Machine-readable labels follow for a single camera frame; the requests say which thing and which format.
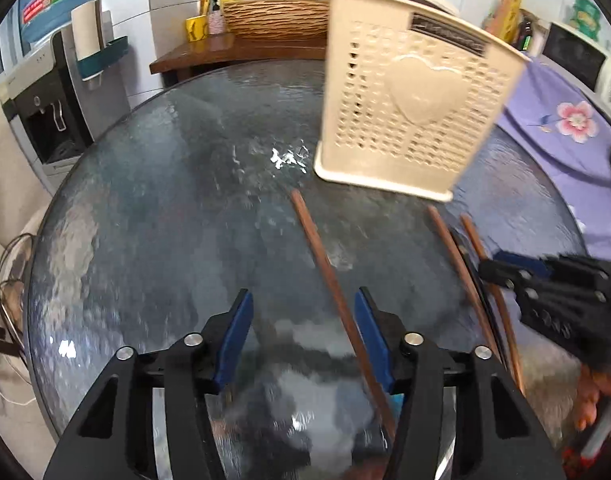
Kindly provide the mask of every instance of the beige curtain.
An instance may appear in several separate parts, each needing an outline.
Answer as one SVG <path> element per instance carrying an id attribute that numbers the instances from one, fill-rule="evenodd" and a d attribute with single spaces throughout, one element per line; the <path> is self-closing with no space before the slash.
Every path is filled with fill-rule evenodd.
<path id="1" fill-rule="evenodd" d="M 23 155 L 0 102 L 0 255 L 20 233 L 36 232 L 50 195 Z"/>

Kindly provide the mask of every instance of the white microwave oven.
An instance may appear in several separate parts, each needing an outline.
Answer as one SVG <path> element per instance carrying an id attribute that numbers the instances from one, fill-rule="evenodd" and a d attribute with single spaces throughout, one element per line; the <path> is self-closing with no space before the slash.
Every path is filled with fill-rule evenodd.
<path id="1" fill-rule="evenodd" d="M 539 56 L 577 86 L 611 122 L 611 54 L 578 30 L 553 22 Z"/>

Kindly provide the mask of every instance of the wicker basket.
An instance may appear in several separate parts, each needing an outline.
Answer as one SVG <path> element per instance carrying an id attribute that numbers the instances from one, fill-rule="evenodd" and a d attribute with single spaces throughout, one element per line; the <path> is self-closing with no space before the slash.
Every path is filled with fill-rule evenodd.
<path id="1" fill-rule="evenodd" d="M 407 0 L 330 0 L 325 180 L 446 202 L 529 59 Z"/>
<path id="2" fill-rule="evenodd" d="M 326 0 L 244 0 L 223 6 L 230 32 L 258 40 L 306 40 L 328 29 Z"/>

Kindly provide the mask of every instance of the basket base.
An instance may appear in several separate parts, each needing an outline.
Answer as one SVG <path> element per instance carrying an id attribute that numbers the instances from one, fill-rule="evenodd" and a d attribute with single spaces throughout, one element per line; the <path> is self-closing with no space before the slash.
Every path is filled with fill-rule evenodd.
<path id="1" fill-rule="evenodd" d="M 406 195 L 415 195 L 436 200 L 437 202 L 450 202 L 452 200 L 452 192 L 450 190 L 445 193 L 438 193 L 436 191 L 422 189 L 421 187 L 406 186 L 405 184 L 397 184 L 396 182 L 381 180 L 379 178 L 328 171 L 321 165 L 321 149 L 321 141 L 319 141 L 316 145 L 316 155 L 314 156 L 314 173 L 324 180 L 340 182 L 341 184 L 352 184 L 354 186 L 373 187 L 375 189 L 404 193 Z"/>

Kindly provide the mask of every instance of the pink flower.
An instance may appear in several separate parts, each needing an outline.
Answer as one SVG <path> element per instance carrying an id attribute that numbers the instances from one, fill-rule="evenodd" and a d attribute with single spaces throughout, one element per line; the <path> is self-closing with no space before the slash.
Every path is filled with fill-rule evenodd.
<path id="1" fill-rule="evenodd" d="M 588 137 L 598 133 L 597 124 L 590 119 L 594 110 L 587 101 L 581 101 L 576 106 L 572 103 L 561 103 L 556 107 L 561 120 L 556 127 L 564 135 L 570 135 L 577 142 L 585 142 Z"/>

